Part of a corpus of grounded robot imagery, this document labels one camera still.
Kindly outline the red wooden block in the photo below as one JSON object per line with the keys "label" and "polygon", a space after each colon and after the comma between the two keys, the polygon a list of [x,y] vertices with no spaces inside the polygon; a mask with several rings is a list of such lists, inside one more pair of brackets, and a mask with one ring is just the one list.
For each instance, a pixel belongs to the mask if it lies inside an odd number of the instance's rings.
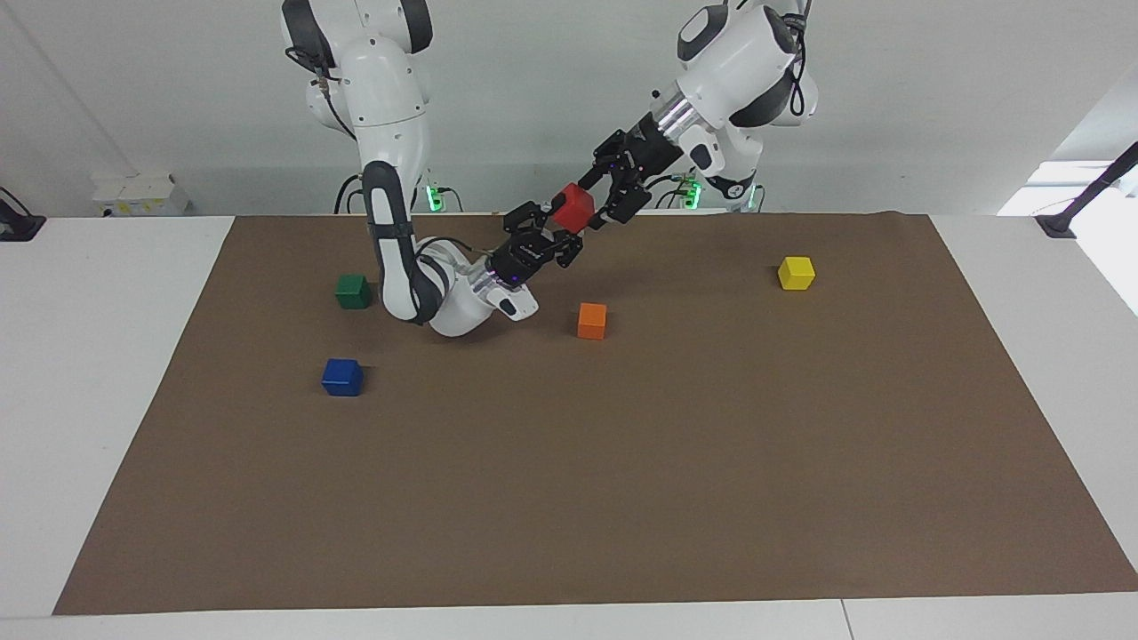
{"label": "red wooden block", "polygon": [[593,195],[576,182],[564,186],[551,200],[554,223],[569,233],[582,233],[595,215]]}

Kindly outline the black clamp mount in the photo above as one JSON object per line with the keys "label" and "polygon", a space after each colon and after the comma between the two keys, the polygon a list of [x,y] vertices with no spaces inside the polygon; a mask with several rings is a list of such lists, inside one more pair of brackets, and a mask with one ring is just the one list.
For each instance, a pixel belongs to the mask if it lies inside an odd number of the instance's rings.
{"label": "black clamp mount", "polygon": [[0,243],[31,243],[46,224],[11,192],[0,186]]}

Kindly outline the blue wooden block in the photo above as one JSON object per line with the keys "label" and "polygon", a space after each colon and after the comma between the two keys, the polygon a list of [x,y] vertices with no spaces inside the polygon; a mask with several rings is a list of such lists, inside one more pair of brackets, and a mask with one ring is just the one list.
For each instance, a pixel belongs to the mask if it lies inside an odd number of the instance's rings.
{"label": "blue wooden block", "polygon": [[365,384],[365,370],[354,359],[329,359],[321,376],[329,396],[357,397]]}

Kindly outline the brown table mat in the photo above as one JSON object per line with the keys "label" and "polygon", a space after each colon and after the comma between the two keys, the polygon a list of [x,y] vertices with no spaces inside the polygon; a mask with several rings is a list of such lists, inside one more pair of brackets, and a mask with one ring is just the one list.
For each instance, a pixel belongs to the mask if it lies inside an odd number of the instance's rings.
{"label": "brown table mat", "polygon": [[236,220],[57,615],[1138,590],[926,216],[610,225],[454,340],[338,307],[374,264]]}

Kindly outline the white electrical box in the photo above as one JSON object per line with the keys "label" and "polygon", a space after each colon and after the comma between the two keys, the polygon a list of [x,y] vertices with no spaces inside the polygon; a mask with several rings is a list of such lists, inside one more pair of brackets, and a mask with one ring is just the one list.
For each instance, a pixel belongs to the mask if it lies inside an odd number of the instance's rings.
{"label": "white electrical box", "polygon": [[170,174],[94,179],[91,196],[99,216],[182,216],[190,199]]}

